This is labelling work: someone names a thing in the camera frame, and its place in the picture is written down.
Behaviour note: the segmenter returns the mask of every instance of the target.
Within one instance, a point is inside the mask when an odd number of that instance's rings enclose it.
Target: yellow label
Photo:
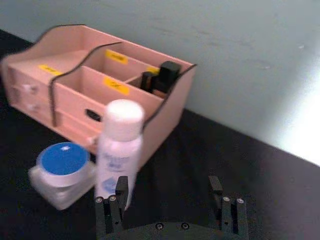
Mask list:
[[[160,71],[160,69],[158,67],[155,67],[155,66],[148,66],[146,68],[146,70],[148,72],[151,72],[151,73],[156,74],[156,75],[159,74],[159,71]]]
[[[121,64],[128,64],[128,58],[125,55],[107,49],[105,52],[105,56],[113,61],[116,61]]]
[[[104,77],[103,80],[104,84],[107,85],[109,88],[118,91],[121,94],[129,95],[130,89],[124,84],[121,84],[120,82],[113,80],[111,77]]]
[[[38,66],[40,69],[52,74],[52,75],[55,75],[55,76],[59,76],[62,74],[62,72],[58,71],[58,70],[55,70],[53,69],[52,67],[49,67],[48,65],[45,65],[45,64],[42,64],[42,65],[39,65]]]

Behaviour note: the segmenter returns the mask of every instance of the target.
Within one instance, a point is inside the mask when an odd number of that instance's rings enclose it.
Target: black tabletop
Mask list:
[[[28,46],[0,31],[0,57]],[[38,154],[62,141],[66,139],[9,107],[1,83],[0,239],[95,239],[93,189],[58,211],[29,182],[28,169]],[[246,201],[250,239],[320,238],[317,166],[187,110],[138,173],[124,226],[159,221],[207,226],[208,175],[219,177],[224,195]]]

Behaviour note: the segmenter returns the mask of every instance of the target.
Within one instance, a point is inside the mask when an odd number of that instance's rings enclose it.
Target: screw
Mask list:
[[[222,199],[223,199],[223,201],[225,201],[225,202],[230,202],[230,198],[227,197],[227,196],[224,196]]]
[[[188,229],[189,229],[189,224],[186,223],[186,222],[184,222],[184,223],[181,224],[181,228],[182,228],[183,230],[188,230]]]
[[[164,225],[163,225],[162,223],[157,223],[157,224],[155,225],[155,228],[156,228],[157,230],[162,230],[162,229],[164,228]]]
[[[244,204],[244,203],[245,203],[245,201],[244,201],[243,199],[241,199],[241,198],[238,198],[236,201],[237,201],[239,204]]]
[[[102,197],[98,197],[96,200],[95,200],[96,203],[101,203],[102,202]]]

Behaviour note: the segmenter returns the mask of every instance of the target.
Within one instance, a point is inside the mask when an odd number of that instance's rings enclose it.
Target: wooden organizer box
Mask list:
[[[181,71],[163,99],[139,87],[142,72],[157,72],[165,61]],[[105,105],[116,99],[141,104],[141,167],[178,124],[195,66],[85,25],[62,25],[4,57],[0,69],[11,106],[94,154]]]

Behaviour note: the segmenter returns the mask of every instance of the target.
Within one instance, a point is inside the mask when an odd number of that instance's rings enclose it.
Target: light blue wall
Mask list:
[[[34,41],[84,23],[197,63],[188,109],[319,164],[319,12],[318,0],[2,0],[0,28]]]

